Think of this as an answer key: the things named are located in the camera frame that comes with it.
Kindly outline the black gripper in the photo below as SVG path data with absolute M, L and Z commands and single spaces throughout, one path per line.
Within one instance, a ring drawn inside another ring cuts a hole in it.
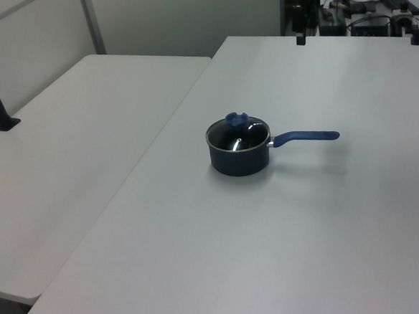
M 292 8 L 292 31 L 296 33 L 296 45 L 306 45 L 306 15 L 302 5 L 294 5 Z

